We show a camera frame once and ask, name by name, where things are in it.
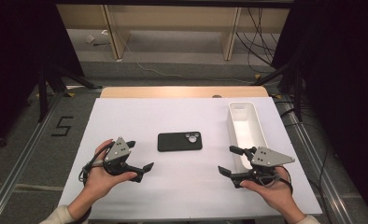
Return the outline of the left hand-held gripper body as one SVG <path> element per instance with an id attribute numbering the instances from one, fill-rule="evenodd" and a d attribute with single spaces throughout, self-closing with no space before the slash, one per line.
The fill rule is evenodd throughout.
<path id="1" fill-rule="evenodd" d="M 126 160 L 130 155 L 130 147 L 119 137 L 107 150 L 103 160 L 103 166 L 110 175 L 120 175 L 125 173 L 127 167 Z"/>

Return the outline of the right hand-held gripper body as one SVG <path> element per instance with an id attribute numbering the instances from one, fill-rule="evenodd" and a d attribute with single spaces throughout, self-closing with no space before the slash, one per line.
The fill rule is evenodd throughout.
<path id="1" fill-rule="evenodd" d="M 251 152 L 250 159 L 253 174 L 258 184 L 267 186 L 279 179 L 277 166 L 295 162 L 291 156 L 276 152 L 267 147 L 258 147 Z"/>

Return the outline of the white plastic bin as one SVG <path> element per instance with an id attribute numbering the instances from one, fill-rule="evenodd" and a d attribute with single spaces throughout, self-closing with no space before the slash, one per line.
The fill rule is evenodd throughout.
<path id="1" fill-rule="evenodd" d="M 267 147 L 258 113 L 253 103 L 230 103 L 227 128 L 232 146 L 241 148 Z"/>

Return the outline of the black phone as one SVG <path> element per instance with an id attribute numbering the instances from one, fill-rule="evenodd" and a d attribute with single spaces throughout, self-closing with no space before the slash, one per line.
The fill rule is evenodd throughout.
<path id="1" fill-rule="evenodd" d="M 200 150 L 202 136 L 199 132 L 159 133 L 157 148 L 160 152 Z"/>

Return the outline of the person's left hand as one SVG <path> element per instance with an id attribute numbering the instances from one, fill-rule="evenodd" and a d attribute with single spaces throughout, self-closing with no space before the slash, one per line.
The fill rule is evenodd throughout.
<path id="1" fill-rule="evenodd" d="M 97 201 L 105 197 L 116 185 L 135 177 L 137 174 L 134 172 L 110 175 L 103 167 L 93 167 L 81 193 L 86 198 Z"/>

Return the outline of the person's right hand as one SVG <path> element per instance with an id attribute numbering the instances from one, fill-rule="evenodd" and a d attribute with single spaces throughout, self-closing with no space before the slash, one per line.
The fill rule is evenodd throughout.
<path id="1" fill-rule="evenodd" d="M 292 197 L 290 187 L 282 181 L 276 181 L 271 187 L 265 187 L 253 181 L 244 180 L 240 183 L 240 186 L 260 194 L 269 206 L 284 217 L 293 215 L 294 210 L 298 208 Z"/>

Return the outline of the wooden table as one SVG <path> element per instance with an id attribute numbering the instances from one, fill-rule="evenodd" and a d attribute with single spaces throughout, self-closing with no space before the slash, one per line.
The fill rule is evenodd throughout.
<path id="1" fill-rule="evenodd" d="M 234 98 L 267 97 L 262 86 L 107 87 L 101 98 Z"/>

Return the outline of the black metal stand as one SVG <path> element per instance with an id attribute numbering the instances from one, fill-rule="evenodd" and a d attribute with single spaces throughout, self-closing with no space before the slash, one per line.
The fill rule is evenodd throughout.
<path id="1" fill-rule="evenodd" d="M 56 64 L 46 63 L 45 65 L 41 65 L 38 70 L 39 122 L 43 121 L 49 113 L 50 103 L 48 102 L 47 86 L 50 86 L 54 93 L 65 93 L 67 91 L 62 77 L 68 77 L 90 90 L 102 89 L 102 86 L 92 84 L 84 77 L 78 76 Z"/>
<path id="2" fill-rule="evenodd" d="M 278 84 L 278 90 L 280 93 L 288 94 L 290 92 L 293 93 L 294 98 L 294 106 L 293 111 L 295 116 L 299 121 L 302 121 L 301 115 L 301 99 L 302 99 L 302 77 L 301 71 L 296 65 L 292 65 L 291 63 L 287 63 L 266 77 L 262 77 L 255 81 L 254 86 L 261 86 L 278 76 L 281 76 L 281 79 Z"/>

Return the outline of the black curtain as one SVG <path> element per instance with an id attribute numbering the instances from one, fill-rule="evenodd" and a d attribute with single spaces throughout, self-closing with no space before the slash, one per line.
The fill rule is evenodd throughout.
<path id="1" fill-rule="evenodd" d="M 0 138 L 38 82 L 38 71 L 57 65 L 83 74 L 55 4 L 0 0 Z"/>
<path id="2" fill-rule="evenodd" d="M 368 0 L 293 0 L 274 67 L 287 63 L 303 39 L 308 99 L 368 205 Z"/>

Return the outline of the wooden shelf unit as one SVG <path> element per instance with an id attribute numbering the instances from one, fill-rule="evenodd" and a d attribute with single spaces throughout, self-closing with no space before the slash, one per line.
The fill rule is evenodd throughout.
<path id="1" fill-rule="evenodd" d="M 262 7 L 165 7 L 59 4 L 67 29 L 106 30 L 113 57 L 123 57 L 132 31 L 218 32 L 223 59 L 229 61 L 236 33 L 282 32 L 289 12 Z"/>

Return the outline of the metal floor rail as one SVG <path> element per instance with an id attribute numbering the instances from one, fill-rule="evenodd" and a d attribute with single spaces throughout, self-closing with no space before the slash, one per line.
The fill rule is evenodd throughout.
<path id="1" fill-rule="evenodd" d="M 333 179 L 329 174 L 326 163 L 329 157 L 327 142 L 323 142 L 321 150 L 317 150 L 310 132 L 306 129 L 310 127 L 317 133 L 321 133 L 315 125 L 303 123 L 302 119 L 298 119 L 294 114 L 296 107 L 294 106 L 294 98 L 284 95 L 280 103 L 285 108 L 285 111 L 280 115 L 281 118 L 288 118 L 289 124 L 285 127 L 293 127 L 297 137 L 302 143 L 304 153 L 312 165 L 317 179 L 311 180 L 310 183 L 318 190 L 323 207 L 325 208 L 326 216 L 330 221 L 335 217 L 339 224 L 353 224 L 353 218 L 350 216 L 347 206 L 343 201 L 343 197 L 339 194 L 337 187 L 333 183 Z"/>
<path id="2" fill-rule="evenodd" d="M 21 176 L 32 158 L 36 147 L 38 146 L 46 128 L 50 123 L 50 118 L 53 115 L 56 106 L 61 102 L 63 98 L 62 93 L 55 93 L 51 98 L 47 106 L 47 113 L 45 117 L 40 120 L 35 126 L 35 130 L 32 132 L 30 139 L 27 141 L 25 148 L 21 152 L 21 155 L 15 162 L 13 168 L 11 169 L 6 181 L 2 184 L 0 188 L 0 216 L 7 205 L 7 202 L 12 195 L 17 183 L 21 179 Z"/>

